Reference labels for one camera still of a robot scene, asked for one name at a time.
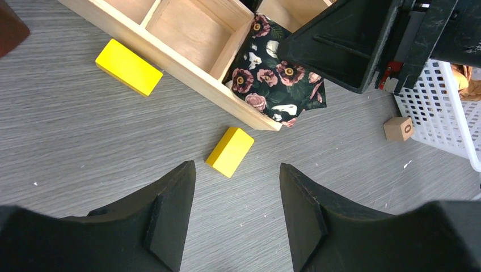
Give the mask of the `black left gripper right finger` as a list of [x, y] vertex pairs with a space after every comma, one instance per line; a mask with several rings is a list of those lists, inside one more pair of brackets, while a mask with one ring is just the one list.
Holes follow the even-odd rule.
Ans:
[[392, 215], [290, 164], [279, 178], [294, 271], [480, 270], [479, 201], [431, 201]]

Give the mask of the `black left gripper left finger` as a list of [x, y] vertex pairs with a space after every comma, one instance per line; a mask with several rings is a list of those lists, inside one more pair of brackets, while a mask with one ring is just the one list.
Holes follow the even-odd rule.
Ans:
[[1, 207], [2, 271], [179, 271], [195, 192], [185, 161], [86, 216]]

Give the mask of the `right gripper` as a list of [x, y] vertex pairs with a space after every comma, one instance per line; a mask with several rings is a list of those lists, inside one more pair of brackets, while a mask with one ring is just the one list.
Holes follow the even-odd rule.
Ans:
[[356, 94], [376, 68], [376, 88], [398, 94], [429, 59], [480, 67], [480, 1], [404, 1], [399, 9], [400, 1], [337, 1], [282, 41], [277, 55]]

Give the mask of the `black pink floral tie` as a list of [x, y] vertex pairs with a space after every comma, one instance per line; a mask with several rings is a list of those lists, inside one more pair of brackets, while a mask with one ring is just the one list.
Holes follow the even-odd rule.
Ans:
[[324, 79], [278, 57], [280, 42], [290, 34], [269, 17], [255, 13], [247, 37], [222, 81], [247, 104], [287, 127], [301, 113], [327, 106]]

